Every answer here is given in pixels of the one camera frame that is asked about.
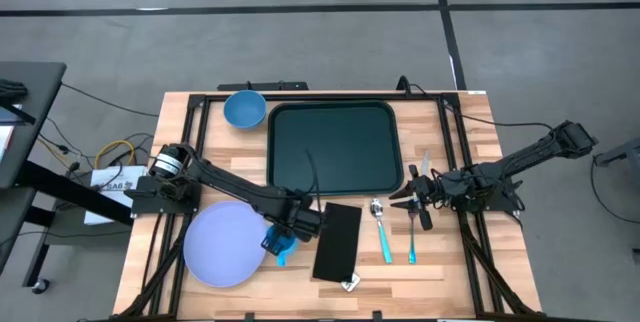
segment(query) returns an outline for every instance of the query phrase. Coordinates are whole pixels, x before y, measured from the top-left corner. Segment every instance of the lavender plate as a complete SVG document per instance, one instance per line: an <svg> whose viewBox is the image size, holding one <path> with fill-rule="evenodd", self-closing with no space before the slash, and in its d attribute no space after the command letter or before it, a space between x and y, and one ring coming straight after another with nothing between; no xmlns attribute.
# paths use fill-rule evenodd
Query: lavender plate
<svg viewBox="0 0 640 322"><path fill-rule="evenodd" d="M184 260L193 276L211 287L231 287L258 269L267 233L262 216L240 201L218 202L200 212L187 230Z"/></svg>

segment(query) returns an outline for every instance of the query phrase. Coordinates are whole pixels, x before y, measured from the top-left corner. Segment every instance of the concrete floor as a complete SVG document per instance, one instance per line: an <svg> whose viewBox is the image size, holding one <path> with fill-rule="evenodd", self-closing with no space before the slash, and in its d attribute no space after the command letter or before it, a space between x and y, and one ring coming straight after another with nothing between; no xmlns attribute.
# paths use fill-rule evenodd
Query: concrete floor
<svg viewBox="0 0 640 322"><path fill-rule="evenodd" d="M0 9L193 7L302 3L435 3L437 0L0 0ZM450 3L638 0L449 0ZM487 90L503 122L582 122L598 151L640 137L637 76L640 11L452 13L467 86ZM304 80L315 90L386 89L400 74L428 89L452 89L438 12L288 15L0 18L0 60L63 61L65 82L139 110L158 110L170 90L214 90L246 80ZM71 113L81 110L83 116ZM155 120L61 90L50 117L87 154ZM541 136L500 128L509 153ZM46 126L43 133L57 139ZM31 159L62 172L36 147ZM589 158L551 161L522 175L525 238L545 312L637 321L640 226L615 220L595 201ZM624 162L596 173L606 203L640 220L640 187ZM46 198L38 203L50 204ZM37 237L21 237L0 278L6 321L104 318L112 307L125 245L54 247L43 275L55 288L20 288Z"/></svg>

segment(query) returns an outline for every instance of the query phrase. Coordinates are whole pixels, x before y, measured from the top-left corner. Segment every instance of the blue bowl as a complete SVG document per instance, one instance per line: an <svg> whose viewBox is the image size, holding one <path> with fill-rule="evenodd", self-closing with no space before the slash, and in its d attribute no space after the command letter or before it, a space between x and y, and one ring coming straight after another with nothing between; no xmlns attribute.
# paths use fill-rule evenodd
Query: blue bowl
<svg viewBox="0 0 640 322"><path fill-rule="evenodd" d="M236 92L224 103L224 118L236 128L253 128L259 125L266 115L267 101L255 91Z"/></svg>

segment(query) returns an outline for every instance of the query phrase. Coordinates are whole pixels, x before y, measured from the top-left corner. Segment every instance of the dark green tray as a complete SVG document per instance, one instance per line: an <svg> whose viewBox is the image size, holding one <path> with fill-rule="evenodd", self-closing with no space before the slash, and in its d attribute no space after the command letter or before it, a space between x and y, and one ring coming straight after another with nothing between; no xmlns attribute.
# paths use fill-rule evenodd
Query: dark green tray
<svg viewBox="0 0 640 322"><path fill-rule="evenodd" d="M267 183L323 195L386 194L403 182L393 109L382 101L286 103L269 115Z"/></svg>

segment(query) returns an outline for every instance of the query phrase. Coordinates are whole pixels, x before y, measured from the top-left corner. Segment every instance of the caster wheel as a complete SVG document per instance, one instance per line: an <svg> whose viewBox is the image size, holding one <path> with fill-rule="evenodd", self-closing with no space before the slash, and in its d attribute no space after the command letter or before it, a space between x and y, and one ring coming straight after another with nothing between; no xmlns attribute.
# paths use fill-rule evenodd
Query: caster wheel
<svg viewBox="0 0 640 322"><path fill-rule="evenodd" d="M50 284L51 282L49 280L44 278L38 278L38 281L36 282L36 284L33 285L33 287L31 287L31 292L33 292L34 294L44 293L44 291L46 291L49 288Z"/></svg>

